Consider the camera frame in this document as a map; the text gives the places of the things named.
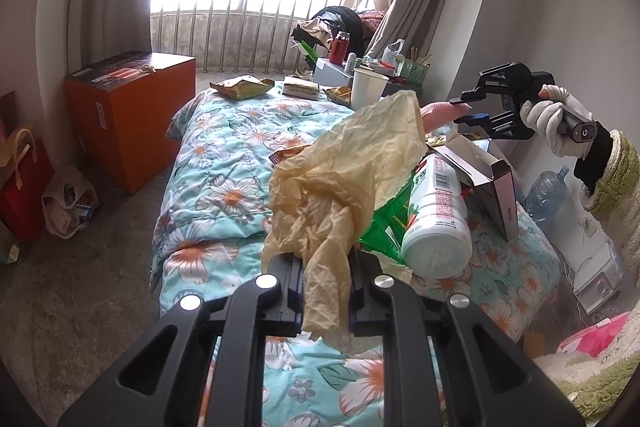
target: white plastic bag on table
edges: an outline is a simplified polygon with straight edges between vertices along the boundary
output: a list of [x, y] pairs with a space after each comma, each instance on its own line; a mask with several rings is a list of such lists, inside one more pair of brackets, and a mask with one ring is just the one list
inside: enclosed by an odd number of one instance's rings
[[100, 204], [94, 186], [75, 167], [63, 167], [42, 194], [42, 211], [47, 230], [68, 239], [89, 226]]
[[382, 54], [382, 58], [380, 59], [385, 64], [389, 64], [392, 68], [397, 68], [398, 63], [396, 62], [396, 57], [402, 51], [402, 47], [404, 46], [404, 39], [398, 39], [393, 44], [389, 44], [385, 51]]

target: white paper cup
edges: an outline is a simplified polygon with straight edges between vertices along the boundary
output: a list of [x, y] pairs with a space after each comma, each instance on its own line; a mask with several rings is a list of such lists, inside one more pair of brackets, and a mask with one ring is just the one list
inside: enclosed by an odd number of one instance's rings
[[357, 111], [380, 100], [388, 80], [384, 74], [356, 68], [351, 88], [351, 108]]

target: blue plastic bottle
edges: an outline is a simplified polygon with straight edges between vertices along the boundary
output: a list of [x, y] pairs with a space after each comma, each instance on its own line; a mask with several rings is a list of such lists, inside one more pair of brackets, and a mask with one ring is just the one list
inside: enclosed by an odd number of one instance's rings
[[569, 167], [562, 166], [560, 172], [541, 172], [538, 179], [531, 185], [527, 195], [527, 214], [536, 224], [543, 228], [562, 206], [569, 188], [564, 183], [564, 177]]

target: white glove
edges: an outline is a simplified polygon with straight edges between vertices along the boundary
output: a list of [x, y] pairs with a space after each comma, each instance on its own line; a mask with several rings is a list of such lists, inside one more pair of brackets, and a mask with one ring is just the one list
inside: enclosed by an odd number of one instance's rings
[[551, 152], [556, 156], [576, 156], [585, 159], [591, 148], [591, 142], [576, 143], [565, 134], [558, 133], [558, 126], [562, 121], [561, 105], [566, 105], [574, 113], [592, 119], [592, 115], [584, 106], [564, 87], [542, 86], [542, 92], [548, 94], [549, 100], [543, 100], [533, 105], [525, 102], [520, 108], [520, 118], [524, 125], [541, 134]]

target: orange box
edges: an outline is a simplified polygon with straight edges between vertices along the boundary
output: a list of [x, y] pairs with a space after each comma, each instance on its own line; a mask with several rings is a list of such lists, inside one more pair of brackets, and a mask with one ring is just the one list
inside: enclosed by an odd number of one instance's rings
[[175, 160], [180, 144], [164, 134], [195, 96], [196, 59], [127, 52], [71, 73], [65, 86], [84, 153], [134, 193]]

